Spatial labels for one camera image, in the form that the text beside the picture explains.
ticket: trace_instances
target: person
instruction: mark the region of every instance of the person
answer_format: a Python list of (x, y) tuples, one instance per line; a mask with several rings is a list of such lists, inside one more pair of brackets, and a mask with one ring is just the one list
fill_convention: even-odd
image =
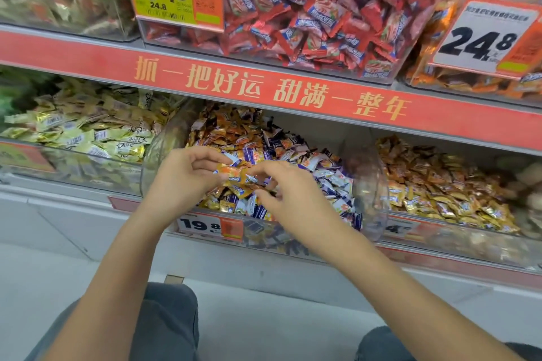
[[(57, 318), (28, 361), (197, 359), (195, 295), (186, 286), (147, 280), (162, 232), (227, 180), (213, 174), (218, 163), (230, 160), (203, 146), (168, 154), (85, 294)], [(308, 171), (264, 161), (249, 173), (270, 176), (280, 185), (280, 198), (257, 190), (260, 202), (290, 234), (346, 276), (387, 323), (363, 338), (358, 360), (522, 359), (341, 221)]]

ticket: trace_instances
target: jeans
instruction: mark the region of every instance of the jeans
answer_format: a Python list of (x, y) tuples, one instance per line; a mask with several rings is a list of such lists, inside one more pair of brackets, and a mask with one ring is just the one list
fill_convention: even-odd
[[(25, 361), (39, 361), (77, 305), (65, 309)], [(150, 282), (147, 285), (130, 351), (130, 361), (196, 361), (200, 340), (198, 301), (185, 285)], [(542, 361), (542, 350), (532, 345), (507, 343), (527, 361)], [(416, 361), (389, 327), (363, 337), (355, 361)]]

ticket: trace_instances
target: shelf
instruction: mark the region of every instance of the shelf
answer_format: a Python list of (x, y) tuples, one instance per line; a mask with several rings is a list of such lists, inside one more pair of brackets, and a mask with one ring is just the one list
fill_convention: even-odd
[(145, 46), (141, 40), (116, 43), (0, 25), (0, 41), (0, 63), (6, 65), (542, 155), (540, 109)]

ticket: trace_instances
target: white floor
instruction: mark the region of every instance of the white floor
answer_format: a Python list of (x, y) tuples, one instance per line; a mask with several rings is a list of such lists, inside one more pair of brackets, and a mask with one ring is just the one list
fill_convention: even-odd
[[(98, 263), (0, 244), (0, 360), (21, 361)], [(163, 281), (165, 274), (152, 274)], [(351, 361), (375, 314), (283, 296), (184, 281), (200, 304), (203, 361)]]

